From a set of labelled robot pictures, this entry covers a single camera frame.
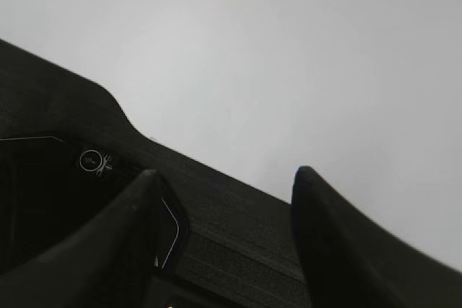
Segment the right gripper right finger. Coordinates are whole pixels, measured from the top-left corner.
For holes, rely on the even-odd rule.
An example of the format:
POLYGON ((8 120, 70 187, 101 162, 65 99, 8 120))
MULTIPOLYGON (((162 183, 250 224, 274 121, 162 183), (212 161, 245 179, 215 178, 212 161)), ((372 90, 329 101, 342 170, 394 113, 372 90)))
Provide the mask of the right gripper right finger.
POLYGON ((387 232, 312 167, 295 175, 291 223, 313 307, 461 306, 461 272, 387 232))

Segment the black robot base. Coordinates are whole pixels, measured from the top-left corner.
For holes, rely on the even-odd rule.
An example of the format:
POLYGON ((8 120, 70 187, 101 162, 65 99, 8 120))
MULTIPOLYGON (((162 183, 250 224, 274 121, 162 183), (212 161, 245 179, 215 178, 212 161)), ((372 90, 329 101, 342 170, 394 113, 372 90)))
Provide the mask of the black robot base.
POLYGON ((1 43, 1 276, 161 179, 142 307, 309 307, 289 205, 149 140, 100 85, 1 43))

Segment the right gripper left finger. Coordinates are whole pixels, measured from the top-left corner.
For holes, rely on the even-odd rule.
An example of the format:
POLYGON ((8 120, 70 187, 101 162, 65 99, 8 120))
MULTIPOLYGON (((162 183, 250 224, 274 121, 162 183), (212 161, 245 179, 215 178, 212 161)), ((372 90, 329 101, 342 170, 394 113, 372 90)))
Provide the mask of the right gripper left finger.
POLYGON ((1 276, 2 307, 142 307, 155 271, 161 179, 144 170, 63 242, 1 276))

